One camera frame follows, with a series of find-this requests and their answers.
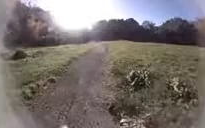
dirt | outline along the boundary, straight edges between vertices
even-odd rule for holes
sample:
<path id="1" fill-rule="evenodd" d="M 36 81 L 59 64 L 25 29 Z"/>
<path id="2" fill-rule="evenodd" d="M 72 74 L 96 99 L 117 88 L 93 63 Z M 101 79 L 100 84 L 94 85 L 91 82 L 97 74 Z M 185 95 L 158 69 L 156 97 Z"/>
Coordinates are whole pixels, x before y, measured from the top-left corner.
<path id="1" fill-rule="evenodd" d="M 72 64 L 51 88 L 31 103 L 39 128 L 116 128 L 106 105 L 103 81 L 106 46 L 95 48 Z"/>

treeline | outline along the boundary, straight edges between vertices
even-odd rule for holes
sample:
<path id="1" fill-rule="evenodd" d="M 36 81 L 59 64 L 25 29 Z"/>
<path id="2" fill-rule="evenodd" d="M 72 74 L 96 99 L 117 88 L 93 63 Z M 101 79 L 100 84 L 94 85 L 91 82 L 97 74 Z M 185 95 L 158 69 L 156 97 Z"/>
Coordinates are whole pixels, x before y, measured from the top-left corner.
<path id="1" fill-rule="evenodd" d="M 133 18 L 101 20 L 92 29 L 61 30 L 48 12 L 39 7 L 17 2 L 13 17 L 7 24 L 7 46 L 50 46 L 89 41 L 129 40 L 180 45 L 205 46 L 205 18 L 187 21 L 172 18 L 156 26 L 151 21 L 139 24 Z"/>

foliage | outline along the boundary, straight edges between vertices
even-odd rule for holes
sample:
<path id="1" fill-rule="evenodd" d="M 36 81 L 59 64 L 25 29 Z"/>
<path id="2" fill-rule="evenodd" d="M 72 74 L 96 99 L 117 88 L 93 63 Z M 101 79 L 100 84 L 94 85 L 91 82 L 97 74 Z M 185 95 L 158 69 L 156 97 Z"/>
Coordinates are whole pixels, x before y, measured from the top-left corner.
<path id="1" fill-rule="evenodd" d="M 162 128 L 187 128 L 193 124 L 198 112 L 197 47 L 116 41 L 109 43 L 108 51 L 114 80 L 109 86 L 115 90 L 114 104 L 121 115 L 150 114 Z M 137 91 L 123 88 L 129 86 L 125 75 L 144 65 L 149 65 L 150 87 Z M 173 85 L 185 89 L 178 93 Z"/>
<path id="2" fill-rule="evenodd" d="M 139 70 L 132 70 L 127 75 L 127 82 L 131 85 L 134 90 L 138 90 L 144 87 L 150 87 L 150 71 L 142 67 Z"/>
<path id="3" fill-rule="evenodd" d="M 12 60 L 19 60 L 19 59 L 24 59 L 27 57 L 27 53 L 24 52 L 24 50 L 17 50 L 13 56 L 11 57 Z"/>
<path id="4" fill-rule="evenodd" d="M 92 29 L 64 30 L 52 22 L 49 12 L 20 1 L 7 24 L 7 46 L 51 46 L 89 41 L 129 40 L 135 42 L 158 42 L 180 45 L 197 45 L 198 39 L 205 46 L 205 18 L 188 21 L 171 18 L 156 26 L 151 21 L 141 25 L 133 18 L 110 19 L 96 22 Z"/>
<path id="5" fill-rule="evenodd" d="M 39 82 L 54 83 L 56 77 L 67 70 L 71 61 L 91 48 L 91 44 L 28 48 L 25 49 L 28 57 L 9 60 L 7 63 L 16 78 L 16 84 L 22 88 L 24 98 L 32 99 L 42 85 Z"/>

sunlight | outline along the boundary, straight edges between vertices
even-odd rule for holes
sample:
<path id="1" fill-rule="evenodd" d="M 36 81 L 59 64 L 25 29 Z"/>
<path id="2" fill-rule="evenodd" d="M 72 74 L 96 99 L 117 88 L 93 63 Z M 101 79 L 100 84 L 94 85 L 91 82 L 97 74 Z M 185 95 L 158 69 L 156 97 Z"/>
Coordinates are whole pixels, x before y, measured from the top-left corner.
<path id="1" fill-rule="evenodd" d="M 65 29 L 90 29 L 98 20 L 121 17 L 112 0 L 40 0 L 38 5 Z"/>

green grass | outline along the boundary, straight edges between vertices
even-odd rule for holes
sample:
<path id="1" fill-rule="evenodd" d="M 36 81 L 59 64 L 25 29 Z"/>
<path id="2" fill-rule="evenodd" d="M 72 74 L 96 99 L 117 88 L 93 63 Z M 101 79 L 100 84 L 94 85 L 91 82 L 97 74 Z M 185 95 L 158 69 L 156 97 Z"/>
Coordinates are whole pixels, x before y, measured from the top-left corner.
<path id="1" fill-rule="evenodd" d="M 167 83 L 179 78 L 195 87 L 198 76 L 198 47 L 116 41 L 109 44 L 111 76 L 115 81 L 116 106 L 128 116 L 151 114 L 163 128 L 188 127 L 197 112 L 197 105 L 178 105 L 171 101 Z M 131 70 L 148 67 L 150 88 L 129 91 L 125 77 Z"/>
<path id="2" fill-rule="evenodd" d="M 27 58 L 11 60 L 8 63 L 17 85 L 23 86 L 51 76 L 60 76 L 74 59 L 91 48 L 91 44 L 28 48 L 25 49 L 28 54 Z"/>

